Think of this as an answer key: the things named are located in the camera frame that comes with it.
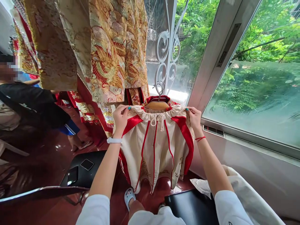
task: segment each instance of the black t-shirt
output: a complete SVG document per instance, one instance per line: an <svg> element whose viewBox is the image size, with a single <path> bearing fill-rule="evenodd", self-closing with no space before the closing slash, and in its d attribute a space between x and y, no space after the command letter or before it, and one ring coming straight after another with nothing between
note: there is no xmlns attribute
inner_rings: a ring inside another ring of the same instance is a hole
<svg viewBox="0 0 300 225"><path fill-rule="evenodd" d="M21 82L1 84L0 100L21 117L41 119L51 128L59 128L71 118L55 104L50 90L33 87Z"/></svg>

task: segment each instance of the watch strap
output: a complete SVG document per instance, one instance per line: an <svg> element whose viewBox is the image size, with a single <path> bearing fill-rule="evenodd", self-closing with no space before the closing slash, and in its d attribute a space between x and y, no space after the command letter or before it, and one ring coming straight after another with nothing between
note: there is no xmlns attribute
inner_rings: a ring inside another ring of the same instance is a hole
<svg viewBox="0 0 300 225"><path fill-rule="evenodd" d="M121 138L112 138L112 137L109 137L107 139L107 143L122 143L122 139Z"/></svg>

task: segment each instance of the blue shorts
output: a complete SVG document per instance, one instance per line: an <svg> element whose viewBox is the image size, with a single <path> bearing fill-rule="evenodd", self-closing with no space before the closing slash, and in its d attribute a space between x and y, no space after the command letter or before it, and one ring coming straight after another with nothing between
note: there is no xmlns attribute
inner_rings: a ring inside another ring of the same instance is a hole
<svg viewBox="0 0 300 225"><path fill-rule="evenodd" d="M71 119L64 126L60 127L59 130L66 135L75 135L80 131Z"/></svg>

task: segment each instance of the child's garment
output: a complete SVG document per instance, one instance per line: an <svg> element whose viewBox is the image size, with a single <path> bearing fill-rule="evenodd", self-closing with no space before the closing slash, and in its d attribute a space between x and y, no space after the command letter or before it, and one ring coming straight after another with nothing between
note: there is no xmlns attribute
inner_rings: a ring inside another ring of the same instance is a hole
<svg viewBox="0 0 300 225"><path fill-rule="evenodd" d="M170 178L174 189L178 178L182 180L191 165L194 131L186 108L170 103L174 104L170 100L166 110L132 106L128 112L119 159L135 193L140 191L144 178L150 182L150 193L160 177Z"/></svg>

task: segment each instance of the hand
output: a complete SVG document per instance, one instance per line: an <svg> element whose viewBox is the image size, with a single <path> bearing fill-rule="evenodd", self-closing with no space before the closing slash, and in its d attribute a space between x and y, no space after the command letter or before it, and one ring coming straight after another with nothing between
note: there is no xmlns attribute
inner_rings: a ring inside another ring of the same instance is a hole
<svg viewBox="0 0 300 225"><path fill-rule="evenodd" d="M130 106L119 105L113 112L113 119L115 121L116 130L114 133L114 138L122 138L124 129L127 125L127 115L128 111L131 109Z"/></svg>
<svg viewBox="0 0 300 225"><path fill-rule="evenodd" d="M195 107L187 107L187 112L190 116L191 127L193 130L201 130L201 111L197 110Z"/></svg>

